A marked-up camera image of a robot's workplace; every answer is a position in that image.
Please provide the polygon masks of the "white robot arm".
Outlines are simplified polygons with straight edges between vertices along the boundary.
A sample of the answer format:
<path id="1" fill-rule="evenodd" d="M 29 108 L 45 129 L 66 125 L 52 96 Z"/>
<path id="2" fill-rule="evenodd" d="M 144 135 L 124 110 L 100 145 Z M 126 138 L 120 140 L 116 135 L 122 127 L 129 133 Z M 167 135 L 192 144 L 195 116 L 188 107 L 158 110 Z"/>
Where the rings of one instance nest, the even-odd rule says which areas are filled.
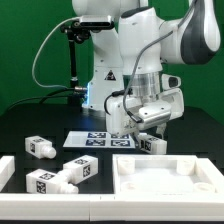
<path id="1" fill-rule="evenodd" d="M 94 44 L 94 74 L 84 106 L 106 115 L 116 136 L 136 134 L 184 112 L 180 80 L 162 65 L 209 62 L 221 37 L 213 0 L 189 0 L 185 15 L 165 21 L 148 0 L 72 0 Z"/>

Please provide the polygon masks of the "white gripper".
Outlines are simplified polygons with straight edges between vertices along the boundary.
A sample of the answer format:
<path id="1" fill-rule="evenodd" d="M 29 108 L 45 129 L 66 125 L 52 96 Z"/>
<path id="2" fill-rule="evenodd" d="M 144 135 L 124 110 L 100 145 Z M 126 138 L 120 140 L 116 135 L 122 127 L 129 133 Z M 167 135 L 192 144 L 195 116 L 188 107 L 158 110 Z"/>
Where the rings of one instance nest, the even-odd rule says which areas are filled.
<path id="1" fill-rule="evenodd" d="M 139 98 L 127 97 L 127 109 L 141 119 L 137 123 L 131 119 L 123 107 L 123 97 L 111 97 L 107 101 L 106 129 L 113 135 L 126 135 L 131 137 L 136 147 L 141 146 L 140 130 L 157 126 L 156 133 L 163 138 L 167 122 L 183 115 L 184 101 L 180 88 L 164 91 L 158 95 L 154 102 L 143 104 Z"/>

